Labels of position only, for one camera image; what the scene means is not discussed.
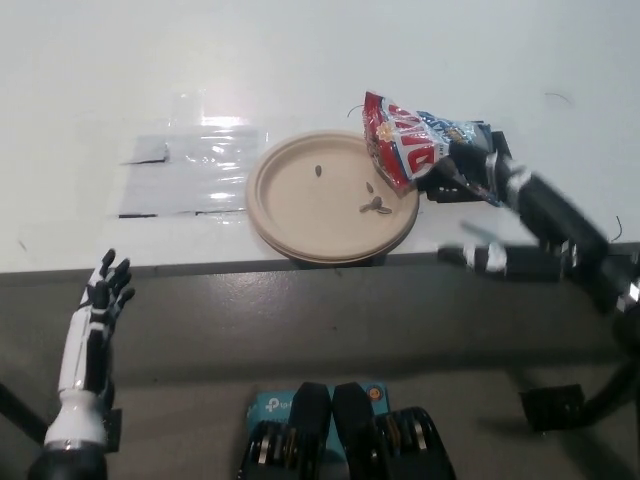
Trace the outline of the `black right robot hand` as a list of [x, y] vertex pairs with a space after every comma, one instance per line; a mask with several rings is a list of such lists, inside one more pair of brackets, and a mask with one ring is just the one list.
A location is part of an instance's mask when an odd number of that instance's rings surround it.
[[480, 186], [519, 217], [549, 258], [491, 242], [486, 247], [445, 246], [438, 259], [489, 277], [567, 277], [603, 311], [639, 314], [639, 274], [628, 259], [610, 256], [605, 236], [562, 194], [509, 156], [453, 143], [449, 162], [471, 185]]

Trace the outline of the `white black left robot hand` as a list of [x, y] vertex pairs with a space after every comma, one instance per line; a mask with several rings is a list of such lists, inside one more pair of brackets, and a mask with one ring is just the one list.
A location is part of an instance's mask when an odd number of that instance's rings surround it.
[[102, 395], [111, 376], [112, 347], [118, 319], [134, 297], [130, 260], [116, 261], [110, 249], [87, 280], [71, 316], [60, 367], [58, 390]]

